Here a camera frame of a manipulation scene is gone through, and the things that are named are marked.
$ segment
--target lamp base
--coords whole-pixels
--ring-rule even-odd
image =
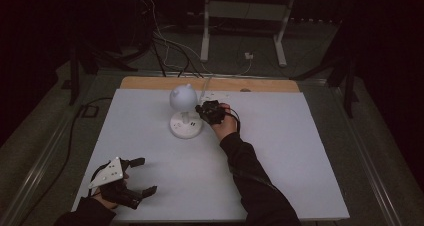
[[[177,138],[190,139],[196,137],[202,130],[203,120],[200,118],[197,112],[187,112],[188,123],[183,121],[183,113],[175,113],[169,125],[171,127],[172,134]]]

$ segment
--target hand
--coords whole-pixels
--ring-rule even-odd
[[[128,176],[127,173],[124,173],[124,184],[127,184],[127,181],[125,179],[128,179],[129,177],[130,176]],[[96,189],[96,192],[94,192],[92,198],[99,201],[101,204],[103,204],[103,206],[108,209],[116,209],[118,207],[117,203],[112,203],[102,198],[102,193],[100,192],[99,187]]]
[[[225,112],[231,113],[230,105],[221,103],[220,107],[225,109]],[[225,115],[224,120],[221,124],[213,124],[211,125],[213,131],[215,131],[216,136],[219,141],[225,138],[227,135],[237,132],[237,121],[231,117],[230,115]]]

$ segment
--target floor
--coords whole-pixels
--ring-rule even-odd
[[[210,58],[202,64],[196,56],[200,52],[201,27],[181,30],[161,24],[155,41],[158,53],[166,63],[167,76],[177,76],[187,62],[186,56],[173,49],[166,53],[166,46],[176,42],[184,45],[181,47],[195,67],[188,67],[181,73],[182,77],[286,79],[319,65],[338,28],[324,23],[290,22],[283,39],[288,66],[280,68],[276,63],[270,30],[258,33],[256,28],[234,32],[234,25],[220,27],[212,30]],[[253,53],[252,60],[244,58],[246,52]],[[110,100],[94,103],[99,107],[97,117],[76,118],[72,123],[78,105],[112,97],[127,75],[162,75],[153,50],[129,64],[137,68],[137,72],[124,72],[104,62],[99,64],[101,69],[97,75],[82,75],[82,90],[76,106],[68,105],[70,92],[61,89],[62,83],[69,79],[69,63],[60,67],[59,82],[1,147],[0,215],[1,220],[13,219],[15,222],[4,225],[18,225],[16,222],[22,222],[24,216],[27,218],[22,225],[51,225],[71,209]],[[349,118],[341,106],[343,85],[329,88],[325,84],[330,72],[320,72],[298,84],[311,109],[351,218],[302,224],[424,225],[423,193],[400,156],[363,82],[360,78],[355,79],[354,91],[358,100],[352,105],[354,117]],[[43,195],[66,162],[68,145],[71,150],[66,167],[53,187]],[[25,183],[28,178],[33,179],[33,185]]]

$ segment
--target black sleeve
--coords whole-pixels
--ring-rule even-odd
[[[60,216],[55,226],[106,226],[115,217],[115,213],[92,198],[81,198],[77,210]]]
[[[271,184],[251,144],[232,133],[220,146],[227,154],[241,203],[248,213],[247,225],[301,225],[289,201]]]

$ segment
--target lamp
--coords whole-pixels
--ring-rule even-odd
[[[171,132],[178,138],[189,139],[196,137],[202,129],[202,119],[195,112],[197,105],[196,91],[190,84],[180,85],[169,95],[171,107],[178,111],[169,123]]]

